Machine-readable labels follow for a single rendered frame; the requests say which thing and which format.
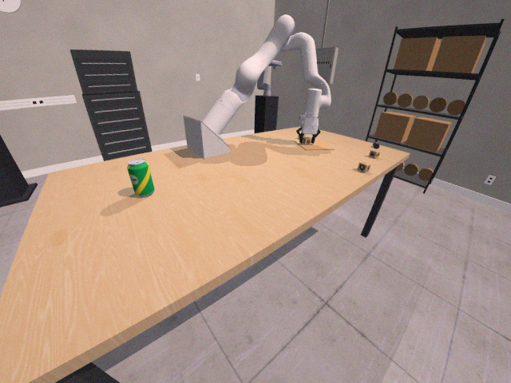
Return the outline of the green drink can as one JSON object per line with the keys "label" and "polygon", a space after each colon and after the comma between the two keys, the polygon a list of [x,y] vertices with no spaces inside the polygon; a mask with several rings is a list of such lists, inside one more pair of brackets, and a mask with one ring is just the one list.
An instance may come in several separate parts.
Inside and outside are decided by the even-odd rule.
{"label": "green drink can", "polygon": [[127,169],[133,190],[137,196],[146,197],[155,191],[149,164],[145,162],[145,159],[137,158],[130,160]]}

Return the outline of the tan mat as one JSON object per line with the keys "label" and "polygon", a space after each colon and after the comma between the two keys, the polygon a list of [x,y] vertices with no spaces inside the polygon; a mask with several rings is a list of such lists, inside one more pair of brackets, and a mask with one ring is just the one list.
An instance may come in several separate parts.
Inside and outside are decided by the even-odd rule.
{"label": "tan mat", "polygon": [[316,140],[313,144],[311,143],[311,145],[301,144],[299,140],[294,140],[294,142],[296,142],[305,150],[335,150],[331,146],[323,143],[321,140]]}

